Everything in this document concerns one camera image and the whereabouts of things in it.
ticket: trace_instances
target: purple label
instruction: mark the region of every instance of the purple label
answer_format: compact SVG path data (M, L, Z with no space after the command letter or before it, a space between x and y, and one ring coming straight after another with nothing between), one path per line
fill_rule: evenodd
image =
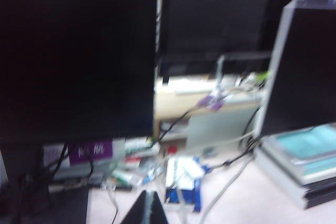
M93 160L112 157L112 140L102 140L78 145L69 155L70 166L89 161L88 155Z

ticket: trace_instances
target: stack of books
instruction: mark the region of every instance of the stack of books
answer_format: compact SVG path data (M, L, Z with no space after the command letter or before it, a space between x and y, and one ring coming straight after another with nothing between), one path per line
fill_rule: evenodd
M256 162L301 208L336 199L336 129L322 125L269 136Z

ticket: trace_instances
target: computer monitor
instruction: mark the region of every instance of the computer monitor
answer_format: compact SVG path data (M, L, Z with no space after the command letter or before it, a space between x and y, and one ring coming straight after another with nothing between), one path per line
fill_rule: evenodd
M255 136L336 121L335 0L293 0L284 8Z
M152 135L156 0L0 9L0 147L13 198L17 178L38 173L42 144Z
M267 70L282 8L291 0L163 0L160 75Z

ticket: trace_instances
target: light blue book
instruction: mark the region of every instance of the light blue book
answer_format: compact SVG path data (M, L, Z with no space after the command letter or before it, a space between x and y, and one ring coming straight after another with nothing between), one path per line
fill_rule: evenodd
M263 148L301 182L336 176L336 129L332 126L272 136Z

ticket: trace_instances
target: desk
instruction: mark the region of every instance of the desk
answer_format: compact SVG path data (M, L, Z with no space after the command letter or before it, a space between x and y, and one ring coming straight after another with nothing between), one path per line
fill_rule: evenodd
M238 152L227 150L215 158L202 161L206 164L219 164ZM244 160L233 164L229 169L218 169L206 175L202 180L202 204L205 209L224 185L238 172ZM164 188L160 181L153 181L130 193L115 192L119 204L119 214L115 224L120 223L143 189L156 190L161 202ZM301 210L280 188L267 177L257 164L248 164L240 177L229 187L209 213L208 224L335 224L336 200L319 206ZM115 213L106 191L92 190L87 215L88 224L110 224ZM190 224L198 224L202 213L188 215ZM170 224L179 224L175 212L167 212Z

